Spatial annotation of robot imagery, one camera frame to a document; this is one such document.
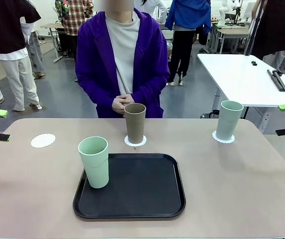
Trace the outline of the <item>person's right hand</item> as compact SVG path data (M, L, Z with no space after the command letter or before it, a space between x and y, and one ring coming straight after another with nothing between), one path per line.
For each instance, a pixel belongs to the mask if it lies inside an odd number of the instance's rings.
M112 102L112 109L118 114L124 115L124 108L125 105L127 104L126 99L122 98L115 98Z

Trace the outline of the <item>person's left hand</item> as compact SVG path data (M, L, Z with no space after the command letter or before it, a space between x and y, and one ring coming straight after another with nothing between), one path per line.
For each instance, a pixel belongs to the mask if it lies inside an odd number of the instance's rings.
M117 98L120 100L120 102L121 102L123 105L135 103L135 101L134 101L134 99L132 98L132 95L131 95L131 94L126 94L126 95L117 96Z

